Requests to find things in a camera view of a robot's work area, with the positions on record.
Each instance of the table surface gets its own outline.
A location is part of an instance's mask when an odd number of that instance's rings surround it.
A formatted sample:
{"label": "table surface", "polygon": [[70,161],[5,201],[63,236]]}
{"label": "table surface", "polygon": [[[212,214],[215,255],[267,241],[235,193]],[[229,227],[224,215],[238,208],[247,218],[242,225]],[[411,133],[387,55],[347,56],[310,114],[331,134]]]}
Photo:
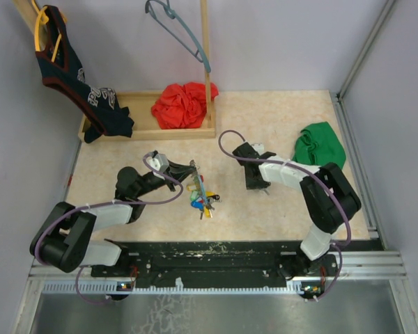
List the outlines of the table surface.
{"label": "table surface", "polygon": [[[263,143],[265,149],[283,158],[293,156],[300,130],[314,122],[328,121],[341,139],[330,94],[326,90],[225,92],[215,99],[217,133],[235,129],[250,143]],[[232,151],[241,140],[227,134],[224,147]],[[190,192],[172,203],[147,206],[134,223],[118,225],[93,233],[93,239],[115,241],[261,241],[301,240],[312,225],[302,194],[282,184],[272,184],[269,195],[247,191],[244,169],[218,148],[217,139],[182,141],[110,141],[83,144],[79,152],[67,201],[73,205],[107,202],[114,196],[116,175],[125,166],[144,174],[148,169],[141,158],[150,151],[165,153],[170,161],[200,166],[206,190],[220,195],[213,218],[203,217],[190,206]],[[344,174],[355,187],[346,162]],[[170,198],[166,187],[142,200]],[[351,220],[353,239],[369,239],[362,210]],[[345,239],[341,226],[335,236]]]}

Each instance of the wooden tray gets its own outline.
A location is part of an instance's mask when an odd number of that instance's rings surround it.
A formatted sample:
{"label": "wooden tray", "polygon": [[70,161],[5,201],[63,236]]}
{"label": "wooden tray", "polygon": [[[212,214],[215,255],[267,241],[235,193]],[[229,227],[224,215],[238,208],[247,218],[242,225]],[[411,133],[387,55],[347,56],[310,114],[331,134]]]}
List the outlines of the wooden tray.
{"label": "wooden tray", "polygon": [[[160,91],[117,93],[121,107],[128,106],[130,117],[134,121],[132,138],[123,136],[101,136],[96,141],[155,141],[169,139],[195,139],[215,137],[215,108],[212,102],[203,124],[198,129],[160,129],[157,119],[150,108],[161,95]],[[84,133],[90,122],[84,116],[79,128],[79,138],[84,141]]]}

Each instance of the white wall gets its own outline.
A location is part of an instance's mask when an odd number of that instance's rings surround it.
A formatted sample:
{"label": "white wall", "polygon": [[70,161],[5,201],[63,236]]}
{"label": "white wall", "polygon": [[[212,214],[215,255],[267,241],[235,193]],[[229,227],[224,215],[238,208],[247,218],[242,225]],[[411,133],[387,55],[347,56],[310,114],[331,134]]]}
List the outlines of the white wall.
{"label": "white wall", "polygon": [[[384,2],[208,0],[212,80],[221,90],[338,91]],[[202,64],[145,14],[144,0],[53,3],[70,20],[70,39],[92,81],[145,90],[203,80]],[[201,40],[199,3],[171,0]]]}
{"label": "white wall", "polygon": [[0,1],[0,334],[20,305],[29,244],[65,191],[79,117],[42,85],[32,35],[13,4]]}
{"label": "white wall", "polygon": [[418,0],[398,2],[346,108],[382,228],[418,296]]}

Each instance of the green cloth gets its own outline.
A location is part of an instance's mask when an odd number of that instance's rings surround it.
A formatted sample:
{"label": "green cloth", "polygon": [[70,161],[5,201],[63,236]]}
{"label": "green cloth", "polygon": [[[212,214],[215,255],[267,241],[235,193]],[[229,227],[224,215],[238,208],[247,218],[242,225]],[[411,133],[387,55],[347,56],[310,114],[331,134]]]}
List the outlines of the green cloth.
{"label": "green cloth", "polygon": [[346,152],[328,122],[310,124],[300,133],[302,135],[295,142],[293,161],[317,166],[334,162],[343,168]]}

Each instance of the gray floor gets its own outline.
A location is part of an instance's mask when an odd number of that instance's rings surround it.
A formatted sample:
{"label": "gray floor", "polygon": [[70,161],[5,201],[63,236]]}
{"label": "gray floor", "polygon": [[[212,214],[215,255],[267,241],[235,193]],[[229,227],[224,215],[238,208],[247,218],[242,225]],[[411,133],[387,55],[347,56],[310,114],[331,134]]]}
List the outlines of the gray floor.
{"label": "gray floor", "polygon": [[31,334],[403,333],[386,282],[339,282],[319,303],[299,296],[130,296],[94,306],[44,294]]}

